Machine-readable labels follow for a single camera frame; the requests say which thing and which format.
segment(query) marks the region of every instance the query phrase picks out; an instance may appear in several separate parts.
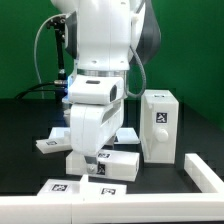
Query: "black surface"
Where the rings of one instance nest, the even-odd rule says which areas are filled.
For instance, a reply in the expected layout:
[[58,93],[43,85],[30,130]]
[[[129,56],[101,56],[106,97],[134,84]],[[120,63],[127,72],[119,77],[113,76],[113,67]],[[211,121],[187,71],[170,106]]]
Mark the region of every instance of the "black surface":
[[[139,133],[140,102],[126,101],[124,126]],[[36,195],[49,178],[79,180],[65,174],[69,152],[43,155],[35,140],[48,138],[52,127],[65,127],[63,109],[53,100],[0,100],[0,195]],[[198,153],[223,179],[224,133],[186,105],[180,104],[175,165],[144,165],[135,182],[91,178],[127,184],[128,193],[200,192],[183,170],[185,153]],[[117,150],[141,153],[140,145]]]

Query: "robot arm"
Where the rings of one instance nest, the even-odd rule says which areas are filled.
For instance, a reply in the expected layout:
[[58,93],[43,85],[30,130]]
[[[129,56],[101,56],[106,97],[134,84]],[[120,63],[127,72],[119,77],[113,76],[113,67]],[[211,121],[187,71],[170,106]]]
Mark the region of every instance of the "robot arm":
[[[148,36],[141,37],[151,1],[51,1],[63,13],[68,13],[65,47],[78,61],[79,71],[68,89],[68,98],[73,104],[71,146],[85,156],[88,165],[88,161],[94,163],[92,158],[122,126],[126,74],[133,58],[130,47],[136,50],[141,41],[144,44],[148,40]],[[159,41],[153,42],[153,39],[154,32],[151,45],[155,53]],[[143,59],[149,53],[144,52]]]

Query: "green wall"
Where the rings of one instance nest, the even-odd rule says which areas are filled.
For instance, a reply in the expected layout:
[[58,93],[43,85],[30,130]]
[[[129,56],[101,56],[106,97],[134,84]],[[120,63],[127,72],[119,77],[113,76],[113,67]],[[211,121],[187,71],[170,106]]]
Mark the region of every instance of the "green wall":
[[[170,89],[179,100],[224,129],[224,1],[153,0],[153,5],[162,44],[145,66],[148,87]],[[1,0],[0,8],[0,98],[13,98],[37,84],[35,35],[43,21],[58,12],[50,0]],[[43,81],[57,77],[53,30],[41,34],[38,62]],[[66,67],[70,73],[69,56]],[[130,73],[132,82],[132,75],[139,79],[138,68]]]

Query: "white box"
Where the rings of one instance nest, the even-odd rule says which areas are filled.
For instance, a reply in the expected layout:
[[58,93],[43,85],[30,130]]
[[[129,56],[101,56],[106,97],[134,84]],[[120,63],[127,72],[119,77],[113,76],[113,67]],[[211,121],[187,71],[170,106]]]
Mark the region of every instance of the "white box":
[[175,162],[179,103],[165,90],[146,90],[141,98],[140,141],[146,163]]
[[139,168],[139,153],[100,150],[98,174],[88,174],[83,155],[71,152],[66,158],[66,174],[135,181]]

